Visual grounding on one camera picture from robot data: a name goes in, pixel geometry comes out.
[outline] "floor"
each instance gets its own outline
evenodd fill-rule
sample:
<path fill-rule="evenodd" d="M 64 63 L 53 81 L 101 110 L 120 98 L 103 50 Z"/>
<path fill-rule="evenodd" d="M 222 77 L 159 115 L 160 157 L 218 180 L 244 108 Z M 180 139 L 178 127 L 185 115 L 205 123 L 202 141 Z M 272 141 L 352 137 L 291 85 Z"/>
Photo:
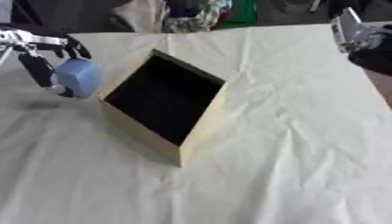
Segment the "floor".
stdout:
<path fill-rule="evenodd" d="M 274 4 L 276 0 L 258 0 L 259 25 L 301 25 L 328 23 L 326 7 L 322 5 L 316 13 L 282 12 Z M 392 3 L 374 0 L 367 8 L 364 21 L 392 21 Z"/>

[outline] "wrinkled tablecloth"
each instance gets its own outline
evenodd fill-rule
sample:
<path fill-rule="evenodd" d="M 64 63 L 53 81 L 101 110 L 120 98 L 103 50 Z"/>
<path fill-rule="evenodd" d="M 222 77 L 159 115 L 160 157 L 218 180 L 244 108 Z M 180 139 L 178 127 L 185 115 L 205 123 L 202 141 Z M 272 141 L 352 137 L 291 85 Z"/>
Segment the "wrinkled tablecloth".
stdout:
<path fill-rule="evenodd" d="M 11 58 L 0 223 L 392 222 L 392 116 L 328 25 L 76 37 L 105 81 L 152 48 L 226 79 L 225 112 L 175 168 L 108 125 L 95 98 L 44 92 Z"/>

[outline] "cardboard box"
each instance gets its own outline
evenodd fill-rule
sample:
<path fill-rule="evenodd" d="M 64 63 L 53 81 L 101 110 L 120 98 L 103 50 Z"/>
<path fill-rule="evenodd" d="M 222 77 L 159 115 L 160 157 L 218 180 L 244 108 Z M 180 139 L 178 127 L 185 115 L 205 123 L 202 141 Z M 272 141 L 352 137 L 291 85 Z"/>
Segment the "cardboard box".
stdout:
<path fill-rule="evenodd" d="M 99 93 L 107 119 L 183 165 L 214 125 L 225 81 L 157 50 Z"/>

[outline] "pile of clothes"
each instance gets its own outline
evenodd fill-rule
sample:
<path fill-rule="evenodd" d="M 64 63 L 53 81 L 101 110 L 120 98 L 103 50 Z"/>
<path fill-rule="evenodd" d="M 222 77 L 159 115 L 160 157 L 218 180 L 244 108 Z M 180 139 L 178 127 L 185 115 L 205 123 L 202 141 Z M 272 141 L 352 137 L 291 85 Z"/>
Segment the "pile of clothes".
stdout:
<path fill-rule="evenodd" d="M 232 0 L 198 3 L 176 7 L 173 1 L 134 0 L 115 8 L 115 13 L 141 33 L 207 32 L 231 14 Z"/>

